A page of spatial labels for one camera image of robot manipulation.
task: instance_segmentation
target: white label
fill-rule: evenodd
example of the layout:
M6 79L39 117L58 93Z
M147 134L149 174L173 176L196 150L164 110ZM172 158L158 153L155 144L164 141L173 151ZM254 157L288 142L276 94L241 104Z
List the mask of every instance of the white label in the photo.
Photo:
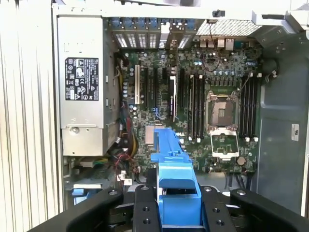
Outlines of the white label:
M124 185L131 186L132 185L132 179L125 179L124 180Z
M299 137L299 124L292 124L291 136L293 141L298 141Z

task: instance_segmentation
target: warning label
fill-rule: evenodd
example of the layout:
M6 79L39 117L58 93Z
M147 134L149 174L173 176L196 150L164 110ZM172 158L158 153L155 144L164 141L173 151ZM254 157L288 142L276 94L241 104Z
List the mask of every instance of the warning label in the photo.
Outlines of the warning label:
M67 58L66 100L98 101L98 58Z

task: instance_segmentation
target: gray metal panel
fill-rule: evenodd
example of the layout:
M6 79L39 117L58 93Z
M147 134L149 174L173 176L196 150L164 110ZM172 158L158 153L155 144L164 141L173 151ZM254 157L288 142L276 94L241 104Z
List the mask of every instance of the gray metal panel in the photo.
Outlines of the gray metal panel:
M296 35L283 41L285 50L271 47L268 57L279 58L280 74L261 91L260 155L257 192L301 213L308 123L309 44ZM291 137L299 124L299 140Z
M0 3L1 232L28 231L62 210L51 23L48 0Z

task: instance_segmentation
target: ventilation grille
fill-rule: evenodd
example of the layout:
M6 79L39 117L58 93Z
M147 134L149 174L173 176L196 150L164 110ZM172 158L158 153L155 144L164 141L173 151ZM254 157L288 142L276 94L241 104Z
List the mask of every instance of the ventilation grille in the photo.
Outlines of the ventilation grille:
M149 38L149 47L150 48L156 48L156 35L151 34Z
M127 39L129 40L130 46L136 48L135 36L134 34L128 34Z
M122 34L115 34L118 42L120 43L121 47L127 47L126 41L124 39L124 36Z
M187 44L187 42L189 41L190 38L191 38L191 35L185 35L185 36L183 37L183 39L181 40L181 42L180 42L178 48L179 48L179 49L183 49L183 48L185 47L185 45Z
M197 35L210 35L210 25L213 36L248 36L261 27L249 20L218 20L214 24L208 24L205 20Z
M141 48L146 48L146 36L144 34L139 34L139 42Z

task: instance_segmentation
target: circuit board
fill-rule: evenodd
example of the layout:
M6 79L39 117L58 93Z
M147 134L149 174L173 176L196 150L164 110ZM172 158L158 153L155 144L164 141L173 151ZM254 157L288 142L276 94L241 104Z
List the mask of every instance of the circuit board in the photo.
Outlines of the circuit board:
M129 105L139 141L135 158L143 170L152 166L150 154L155 152L154 129L171 127L178 135L183 149L189 153L196 171L255 172L258 142L252 139L249 142L244 140L245 133L239 131L244 130L244 126L240 125L239 121L243 120L247 125L251 121L251 134L257 131L259 91L255 87L253 89L255 98L251 98L251 102L243 107L241 106L247 101L246 96L250 98L252 92L249 89L244 90L246 93L240 94L239 91L247 73L257 68L260 49L249 47L243 42L235 46L234 51L224 49L218 51L215 48L200 48L199 43L193 43L191 49L174 53L165 50L124 52L130 61L130 66L123 68L125 74L123 97ZM177 80L173 83L177 83L174 85L176 97L171 103L170 64L175 60ZM235 99L227 102L225 100L227 97L223 97L219 99L219 103L214 103L209 101L210 95L219 98L221 96L230 98L234 95ZM220 104L224 104L224 107L217 107ZM245 107L249 105L254 108L254 113L245 112ZM174 117L171 117L171 108L174 106ZM224 134L211 137L209 128L211 122L215 121L213 118L215 114L219 120L236 125L237 137ZM242 158L241 163L237 162L239 157L232 157L226 161L213 156L214 152L228 154L236 150Z

